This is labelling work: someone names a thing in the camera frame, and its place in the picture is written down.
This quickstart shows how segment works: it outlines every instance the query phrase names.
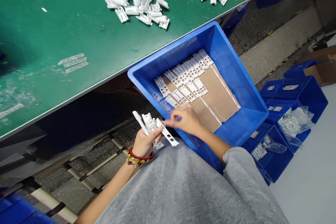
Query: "green table surface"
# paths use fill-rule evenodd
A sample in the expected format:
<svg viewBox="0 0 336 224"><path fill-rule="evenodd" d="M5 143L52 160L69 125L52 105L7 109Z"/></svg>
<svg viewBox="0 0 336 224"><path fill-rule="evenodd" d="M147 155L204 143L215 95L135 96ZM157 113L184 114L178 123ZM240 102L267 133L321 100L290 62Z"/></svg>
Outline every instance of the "green table surface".
<svg viewBox="0 0 336 224"><path fill-rule="evenodd" d="M168 30L122 24L104 0L0 0L0 115L24 106L0 119L0 141L246 2L166 1ZM89 65L65 75L58 62L79 53Z"/></svg>

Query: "plastic bag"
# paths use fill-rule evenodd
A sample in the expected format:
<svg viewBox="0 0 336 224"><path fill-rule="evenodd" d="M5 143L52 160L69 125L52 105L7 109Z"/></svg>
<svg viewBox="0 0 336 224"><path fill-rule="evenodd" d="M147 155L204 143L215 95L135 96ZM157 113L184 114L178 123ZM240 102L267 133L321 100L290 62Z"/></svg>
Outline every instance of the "plastic bag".
<svg viewBox="0 0 336 224"><path fill-rule="evenodd" d="M285 153L287 150L286 146L278 142L275 142L269 135L265 136L265 140L262 144L266 147L266 149L273 151L275 153L282 154L282 153Z"/></svg>

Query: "cardboard box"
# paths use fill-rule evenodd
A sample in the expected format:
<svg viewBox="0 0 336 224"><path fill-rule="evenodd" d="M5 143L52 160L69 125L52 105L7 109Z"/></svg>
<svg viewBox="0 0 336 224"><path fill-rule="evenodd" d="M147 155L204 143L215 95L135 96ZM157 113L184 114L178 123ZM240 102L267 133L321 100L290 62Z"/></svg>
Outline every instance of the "cardboard box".
<svg viewBox="0 0 336 224"><path fill-rule="evenodd" d="M161 77L171 92L182 87L180 86L176 88L166 76L161 75ZM196 98L195 101L190 102L189 104L197 113L201 123L211 132L215 132L221 126L220 122L226 122L241 108L241 106L218 72L215 64L212 64L212 67L209 67L209 69L205 69L205 72L201 74L199 78L208 90L208 93L201 97L206 104L201 98ZM193 93L187 85L184 86L190 93Z"/></svg>

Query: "gray t-shirt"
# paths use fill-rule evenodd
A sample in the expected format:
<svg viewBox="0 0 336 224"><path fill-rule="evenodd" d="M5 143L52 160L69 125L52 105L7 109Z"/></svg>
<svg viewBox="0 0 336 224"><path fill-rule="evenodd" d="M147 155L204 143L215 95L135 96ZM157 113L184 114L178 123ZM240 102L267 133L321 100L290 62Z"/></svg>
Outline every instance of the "gray t-shirt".
<svg viewBox="0 0 336 224"><path fill-rule="evenodd" d="M246 150L227 151L223 177L177 141L163 140L96 223L288 223Z"/></svg>

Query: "blue bin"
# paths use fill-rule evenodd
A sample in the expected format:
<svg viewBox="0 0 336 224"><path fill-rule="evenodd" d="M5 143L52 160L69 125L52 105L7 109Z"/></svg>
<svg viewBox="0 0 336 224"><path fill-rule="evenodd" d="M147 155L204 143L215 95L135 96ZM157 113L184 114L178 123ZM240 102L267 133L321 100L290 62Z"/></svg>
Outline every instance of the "blue bin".
<svg viewBox="0 0 336 224"><path fill-rule="evenodd" d="M282 154L266 150L266 155L259 160L256 160L253 157L255 162L262 169L266 170L266 175L269 177L269 179L273 183L275 183L280 175L283 173L289 162L292 160L294 154L289 148L287 140L284 138L283 134L279 132L278 128L275 125L264 122L257 129L257 132L258 134L254 138L250 137L242 146L249 153L252 154L254 149L264 141L266 135L269 135L275 142L278 142L287 147L287 150Z"/></svg>
<svg viewBox="0 0 336 224"><path fill-rule="evenodd" d="M217 22L211 22L157 51L128 70L128 77L166 119L168 105L153 79L204 48L241 105L241 109L215 134L232 146L241 146L268 116L268 109L254 83ZM213 151L194 136L176 129L184 141L216 170L223 168Z"/></svg>
<svg viewBox="0 0 336 224"><path fill-rule="evenodd" d="M280 80L270 80L266 82L266 84L260 90L260 95L262 98L273 98L281 84L285 81L285 79Z"/></svg>
<svg viewBox="0 0 336 224"><path fill-rule="evenodd" d="M284 139L287 138L285 136L285 133L283 132L283 130L281 129L278 121L280 120L280 118L282 118L284 116L284 114L286 114L286 112L292 108L293 110L296 109L297 107L300 107L300 103L298 102L298 100L281 100L281 99L272 99L270 101L268 101L266 103L266 106L268 107L268 109L270 109L270 107L274 107L274 108L278 108L279 111L275 111L275 110L270 110L269 111L269 116L267 117L267 119L265 120L265 122L273 124L277 127L277 129L279 130L279 132L282 134L282 136L284 137ZM307 138L307 136L310 134L312 130L309 129L301 134L297 134L296 137L301 141L304 142ZM291 150L295 153L299 147L298 146L294 146L291 145L288 141L288 146L291 148Z"/></svg>
<svg viewBox="0 0 336 224"><path fill-rule="evenodd" d="M317 64L317 60L313 59L310 61L302 62L299 64L296 64L292 66L291 69L289 69L287 72L285 72L283 75L287 79L302 79L305 78L305 69L308 67L312 67Z"/></svg>
<svg viewBox="0 0 336 224"><path fill-rule="evenodd" d="M0 199L0 220L6 224L56 224L16 194Z"/></svg>
<svg viewBox="0 0 336 224"><path fill-rule="evenodd" d="M284 90L289 85L298 86L293 90ZM314 113L314 117L311 119L313 123L317 123L328 105L328 100L314 76L286 79L277 90L274 98L298 100L302 106L308 106L309 111Z"/></svg>

